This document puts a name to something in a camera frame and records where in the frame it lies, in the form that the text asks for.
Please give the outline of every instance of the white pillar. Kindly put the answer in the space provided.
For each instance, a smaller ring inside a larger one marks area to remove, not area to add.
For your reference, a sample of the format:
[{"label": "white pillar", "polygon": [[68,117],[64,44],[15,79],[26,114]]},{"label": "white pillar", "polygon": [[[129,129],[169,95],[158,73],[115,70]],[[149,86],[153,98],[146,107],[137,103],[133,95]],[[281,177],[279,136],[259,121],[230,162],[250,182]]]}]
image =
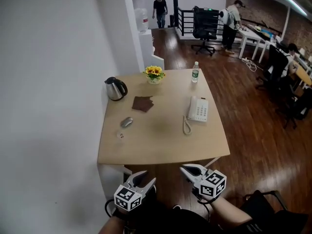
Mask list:
[{"label": "white pillar", "polygon": [[285,25],[284,25],[284,29],[283,29],[283,34],[282,34],[282,40],[284,39],[285,33],[286,33],[286,29],[287,29],[287,25],[288,25],[288,19],[289,19],[289,14],[291,12],[291,7],[288,6],[288,11],[287,11],[287,16],[286,16],[286,21],[285,21]]}]

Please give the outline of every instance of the shoes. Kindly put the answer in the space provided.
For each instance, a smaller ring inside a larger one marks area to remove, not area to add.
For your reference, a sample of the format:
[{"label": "shoes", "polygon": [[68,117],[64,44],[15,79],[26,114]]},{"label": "shoes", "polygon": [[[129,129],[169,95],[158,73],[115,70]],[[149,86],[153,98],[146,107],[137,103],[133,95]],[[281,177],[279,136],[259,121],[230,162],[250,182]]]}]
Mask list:
[{"label": "shoes", "polygon": [[172,209],[182,210],[182,207],[180,205],[175,205],[172,207]]},{"label": "shoes", "polygon": [[235,52],[234,52],[234,51],[232,51],[232,50],[228,50],[228,49],[226,49],[226,50],[225,50],[225,52],[226,52],[226,53],[229,53],[230,55],[234,55],[234,54],[235,54]]}]

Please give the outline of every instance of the telephone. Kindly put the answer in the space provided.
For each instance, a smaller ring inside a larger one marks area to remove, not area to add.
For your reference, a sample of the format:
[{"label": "telephone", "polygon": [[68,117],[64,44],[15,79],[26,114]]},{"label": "telephone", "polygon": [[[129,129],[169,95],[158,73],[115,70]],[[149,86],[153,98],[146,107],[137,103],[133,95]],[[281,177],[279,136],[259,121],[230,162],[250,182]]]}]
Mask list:
[{"label": "telephone", "polygon": [[187,116],[190,120],[206,122],[208,116],[208,101],[206,99],[191,97],[191,105]]}]

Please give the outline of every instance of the black office chair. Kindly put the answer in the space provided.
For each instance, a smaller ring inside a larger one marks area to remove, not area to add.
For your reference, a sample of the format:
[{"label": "black office chair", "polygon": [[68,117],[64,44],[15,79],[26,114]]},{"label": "black office chair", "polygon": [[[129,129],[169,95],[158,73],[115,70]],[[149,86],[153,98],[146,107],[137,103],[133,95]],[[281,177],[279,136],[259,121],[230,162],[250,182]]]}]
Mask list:
[{"label": "black office chair", "polygon": [[191,45],[191,48],[199,47],[196,51],[196,55],[200,50],[205,49],[210,53],[210,56],[212,56],[215,52],[215,48],[205,44],[206,41],[209,41],[210,39],[216,40],[215,30],[209,29],[213,28],[214,24],[207,23],[209,20],[214,20],[214,18],[212,18],[212,13],[210,11],[200,10],[197,6],[192,10],[194,13],[193,36],[196,39],[201,39],[203,43],[201,45]]},{"label": "black office chair", "polygon": [[[265,195],[273,195],[283,210],[275,213]],[[244,201],[240,209],[251,216],[259,225],[269,226],[272,233],[299,234],[308,221],[307,214],[289,212],[278,191],[262,193],[257,190],[253,194],[245,195]]]},{"label": "black office chair", "polygon": [[293,123],[293,128],[297,128],[295,119],[303,120],[309,110],[312,108],[312,89],[305,89],[302,96],[297,96],[293,93],[292,88],[289,89],[289,95],[285,101],[284,108],[278,108],[275,111],[277,113],[282,113],[285,115],[286,124],[284,129],[286,129],[289,121]]},{"label": "black office chair", "polygon": [[[271,92],[276,91],[279,88],[279,81],[282,73],[288,64],[288,59],[282,52],[277,50],[273,45],[270,46],[269,50],[269,61],[266,70],[263,71],[263,77],[258,76],[256,80],[262,80],[263,84],[257,85],[256,89],[266,88]],[[270,74],[269,69],[273,66],[273,71]]]}]

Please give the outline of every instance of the railing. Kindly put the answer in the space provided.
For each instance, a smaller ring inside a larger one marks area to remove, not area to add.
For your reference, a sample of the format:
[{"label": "railing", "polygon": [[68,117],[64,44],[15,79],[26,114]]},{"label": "railing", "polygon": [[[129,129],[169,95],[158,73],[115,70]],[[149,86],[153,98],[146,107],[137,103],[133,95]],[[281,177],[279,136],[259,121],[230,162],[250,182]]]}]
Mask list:
[{"label": "railing", "polygon": [[[177,11],[177,20],[178,21],[178,29],[181,31],[182,36],[184,36],[184,34],[192,34],[193,33],[193,26],[194,26],[194,17],[193,17],[193,11],[192,10],[181,10],[179,7],[177,7],[177,9],[175,10]],[[271,31],[275,31],[276,33],[278,33],[278,35],[282,35],[282,32],[268,27],[267,25],[263,24],[263,23],[259,23],[256,21],[252,21],[252,20],[248,20],[248,19],[241,19],[242,21],[246,21],[252,24],[255,24],[256,26],[262,26],[264,28],[267,28],[268,30]],[[207,29],[210,30],[214,30],[216,32],[217,36],[221,36],[222,35],[222,31],[223,31],[223,24],[220,23],[220,20],[218,21],[218,23],[210,23],[211,25],[217,25],[217,27],[207,27]]]}]

